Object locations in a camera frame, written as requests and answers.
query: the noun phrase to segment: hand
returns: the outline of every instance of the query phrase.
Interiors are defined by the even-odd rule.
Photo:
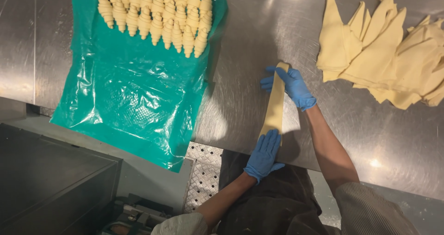
[[[288,73],[282,68],[276,68],[276,66],[268,66],[266,69],[268,72],[275,72],[285,83],[285,91],[296,104],[300,107],[302,111],[313,107],[316,104],[316,98],[314,98],[310,91],[307,89],[307,85],[301,76],[299,70],[294,68],[289,68]],[[274,76],[270,76],[261,80],[261,85],[263,89],[267,92],[271,92],[273,87]]]
[[[261,135],[259,137],[256,148],[248,160],[247,167],[244,168],[248,175],[258,179],[258,184],[263,177],[285,166],[283,163],[274,163],[280,144],[281,135],[278,134],[277,129],[270,130],[266,136]]]

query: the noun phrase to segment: teal plastic bag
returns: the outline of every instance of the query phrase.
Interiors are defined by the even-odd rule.
[[[179,172],[207,86],[212,44],[222,36],[226,0],[213,0],[209,45],[186,58],[151,35],[109,29],[97,0],[72,0],[72,67],[50,122]]]

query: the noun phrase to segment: dark pants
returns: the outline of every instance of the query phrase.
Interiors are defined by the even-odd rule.
[[[249,158],[223,151],[219,190],[242,174]],[[227,211],[217,234],[286,234],[292,226],[304,234],[327,234],[313,192],[307,169],[286,165],[245,192]]]

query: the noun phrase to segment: striped shirt sleeve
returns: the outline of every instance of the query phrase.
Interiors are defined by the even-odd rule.
[[[156,225],[151,235],[206,235],[207,223],[198,212],[172,217]]]
[[[336,189],[336,201],[342,217],[341,235],[419,235],[397,204],[370,187],[345,183]]]

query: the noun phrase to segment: stainless steel table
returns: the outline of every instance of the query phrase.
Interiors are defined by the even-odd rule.
[[[360,0],[336,0],[347,22]],[[363,0],[371,11],[378,0]],[[404,27],[444,17],[444,0],[395,0]],[[363,89],[322,83],[315,66],[325,0],[228,0],[229,17],[214,83],[199,110],[194,141],[242,153],[254,147],[268,95],[266,65],[301,70],[362,181],[444,200],[444,104],[408,110],[378,104]],[[71,65],[71,0],[0,0],[0,96],[55,108]],[[319,170],[307,124],[290,99],[278,160]]]

